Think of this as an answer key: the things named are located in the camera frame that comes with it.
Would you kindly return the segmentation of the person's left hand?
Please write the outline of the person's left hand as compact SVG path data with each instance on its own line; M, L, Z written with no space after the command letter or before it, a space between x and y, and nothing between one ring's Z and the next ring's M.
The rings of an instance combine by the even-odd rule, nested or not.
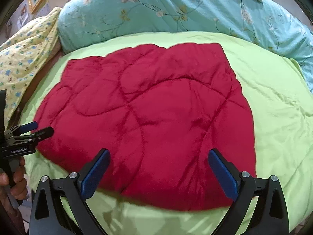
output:
M20 157L20 164L13 174L13 180L15 186L11 188L11 195L16 200L24 200L27 196L27 181L24 178L25 175L25 159L23 156ZM9 201L7 193L4 189L5 186L9 185L9 178L6 173L1 172L1 202L2 204Z

